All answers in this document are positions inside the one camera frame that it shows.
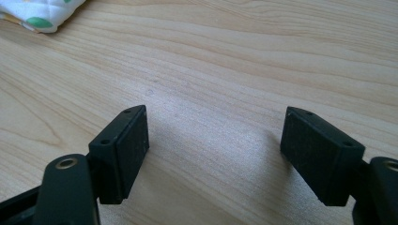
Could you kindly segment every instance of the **hole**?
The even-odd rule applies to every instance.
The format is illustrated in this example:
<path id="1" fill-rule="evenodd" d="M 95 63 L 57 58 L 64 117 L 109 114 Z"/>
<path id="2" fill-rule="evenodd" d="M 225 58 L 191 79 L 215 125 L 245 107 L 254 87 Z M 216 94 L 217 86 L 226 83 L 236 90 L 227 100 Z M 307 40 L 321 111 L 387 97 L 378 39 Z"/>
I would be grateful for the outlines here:
<path id="1" fill-rule="evenodd" d="M 348 146 L 348 147 L 351 147 L 353 144 L 352 144 L 352 142 L 343 142 L 343 144 L 345 145 L 345 146 Z"/>
<path id="2" fill-rule="evenodd" d="M 58 170 L 65 170 L 77 164 L 77 159 L 75 157 L 65 158 L 58 163 L 56 163 L 55 168 Z"/>
<path id="3" fill-rule="evenodd" d="M 386 164 L 386 166 L 390 169 L 393 170 L 395 172 L 398 172 L 398 163 L 394 162 L 394 161 L 385 161 L 384 164 Z"/>
<path id="4" fill-rule="evenodd" d="M 110 141 L 109 140 L 102 140 L 102 141 L 100 141 L 100 144 L 108 144 Z"/>

